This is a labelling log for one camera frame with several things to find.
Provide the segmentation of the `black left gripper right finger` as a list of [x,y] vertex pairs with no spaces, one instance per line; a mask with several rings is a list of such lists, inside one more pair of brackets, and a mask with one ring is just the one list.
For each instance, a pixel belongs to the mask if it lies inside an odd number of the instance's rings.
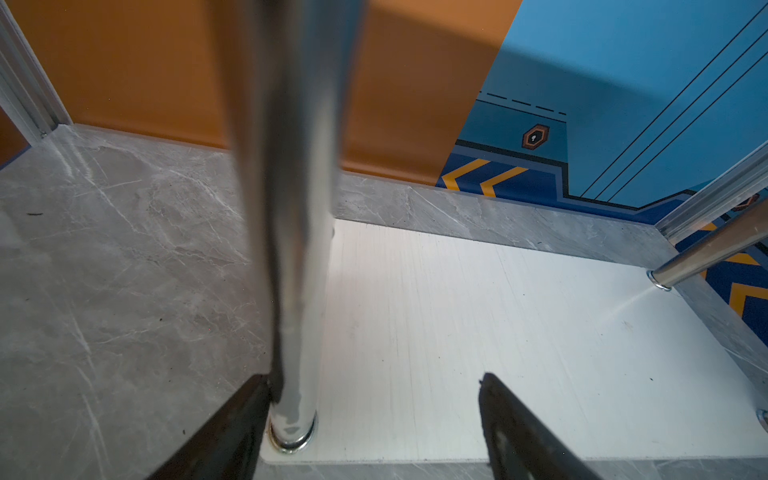
[[489,465],[496,479],[596,479],[494,374],[480,381],[478,396]]

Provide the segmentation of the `white two-tier shelf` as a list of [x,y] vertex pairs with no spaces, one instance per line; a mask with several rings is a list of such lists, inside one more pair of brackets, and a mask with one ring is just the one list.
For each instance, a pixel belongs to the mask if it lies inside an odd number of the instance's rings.
[[271,464],[484,462],[496,375],[584,460],[767,453],[764,401],[643,269],[337,220],[361,1],[213,1],[266,303]]

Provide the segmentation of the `right aluminium corner post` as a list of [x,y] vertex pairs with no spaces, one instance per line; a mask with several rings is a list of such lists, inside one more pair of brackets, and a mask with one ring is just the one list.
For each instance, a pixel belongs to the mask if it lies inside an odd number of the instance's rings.
[[767,142],[663,217],[655,228],[673,245],[767,188]]

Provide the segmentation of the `aluminium corner post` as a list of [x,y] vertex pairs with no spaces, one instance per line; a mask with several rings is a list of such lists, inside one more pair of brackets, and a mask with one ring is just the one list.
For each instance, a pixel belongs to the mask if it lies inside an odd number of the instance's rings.
[[663,217],[655,228],[673,245],[767,188],[767,142]]
[[1,2],[1,108],[30,145],[39,144],[59,125],[71,125],[31,45]]

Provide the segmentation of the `left aluminium corner post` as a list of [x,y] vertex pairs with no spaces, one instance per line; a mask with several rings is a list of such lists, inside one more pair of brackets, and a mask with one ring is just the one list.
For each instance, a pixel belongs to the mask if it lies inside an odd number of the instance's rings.
[[1,108],[30,145],[39,144],[59,125],[71,125],[31,45],[1,2]]

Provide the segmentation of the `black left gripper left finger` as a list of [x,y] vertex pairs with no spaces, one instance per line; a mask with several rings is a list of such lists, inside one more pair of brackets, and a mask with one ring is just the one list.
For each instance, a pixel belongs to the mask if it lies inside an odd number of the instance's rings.
[[253,479],[270,400],[268,377],[251,376],[150,477]]

